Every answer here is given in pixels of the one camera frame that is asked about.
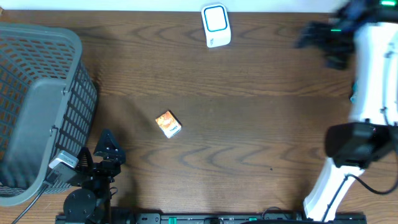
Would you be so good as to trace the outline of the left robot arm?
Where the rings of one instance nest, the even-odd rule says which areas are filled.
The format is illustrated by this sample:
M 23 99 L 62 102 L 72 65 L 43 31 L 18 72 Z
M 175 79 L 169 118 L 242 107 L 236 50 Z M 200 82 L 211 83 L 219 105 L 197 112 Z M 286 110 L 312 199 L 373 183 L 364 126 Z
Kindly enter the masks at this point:
M 111 199 L 118 192 L 110 185 L 121 173 L 126 154 L 109 129 L 104 129 L 94 150 L 102 161 L 94 162 L 90 150 L 82 148 L 79 162 L 70 179 L 78 187 L 64 201 L 65 223 L 135 223 L 135 215 L 128 209 L 111 206 Z

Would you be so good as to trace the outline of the teal mouthwash bottle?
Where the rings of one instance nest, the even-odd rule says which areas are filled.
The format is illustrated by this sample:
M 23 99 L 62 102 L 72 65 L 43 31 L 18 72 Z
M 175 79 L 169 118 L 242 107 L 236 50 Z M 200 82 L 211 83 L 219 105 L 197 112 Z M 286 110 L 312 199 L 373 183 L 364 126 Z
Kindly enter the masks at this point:
M 354 103 L 356 101 L 357 96 L 357 83 L 353 82 L 351 86 L 351 95 L 349 97 L 350 102 Z

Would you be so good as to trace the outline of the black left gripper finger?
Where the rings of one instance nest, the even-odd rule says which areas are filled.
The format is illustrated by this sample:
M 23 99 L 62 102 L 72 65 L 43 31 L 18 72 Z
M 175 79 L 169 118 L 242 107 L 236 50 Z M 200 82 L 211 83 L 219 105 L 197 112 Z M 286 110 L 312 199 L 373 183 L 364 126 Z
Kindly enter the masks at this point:
M 94 155 L 104 160 L 122 165 L 126 162 L 126 153 L 121 148 L 110 129 L 104 129 L 95 147 Z
M 93 168 L 93 159 L 90 150 L 87 147 L 81 148 L 78 156 L 78 164 L 76 170 L 78 172 L 89 173 Z

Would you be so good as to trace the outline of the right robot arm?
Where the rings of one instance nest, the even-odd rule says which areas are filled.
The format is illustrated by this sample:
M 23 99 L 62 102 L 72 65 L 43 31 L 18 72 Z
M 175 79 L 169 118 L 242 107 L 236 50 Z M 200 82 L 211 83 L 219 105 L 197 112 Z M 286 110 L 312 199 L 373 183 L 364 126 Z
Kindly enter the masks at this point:
M 356 58 L 348 122 L 326 132 L 325 163 L 303 201 L 307 222 L 334 223 L 351 185 L 372 162 L 397 151 L 397 1 L 348 1 L 330 22 L 302 29 L 296 47 L 309 45 L 337 70 Z

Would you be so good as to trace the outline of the orange snack packet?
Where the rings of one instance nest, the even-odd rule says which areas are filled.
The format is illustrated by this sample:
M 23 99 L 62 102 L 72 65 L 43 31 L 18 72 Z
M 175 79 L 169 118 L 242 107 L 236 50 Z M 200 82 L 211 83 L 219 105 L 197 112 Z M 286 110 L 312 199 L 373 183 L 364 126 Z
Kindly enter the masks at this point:
M 182 125 L 170 111 L 160 115 L 155 119 L 155 122 L 168 139 L 175 136 L 182 129 Z

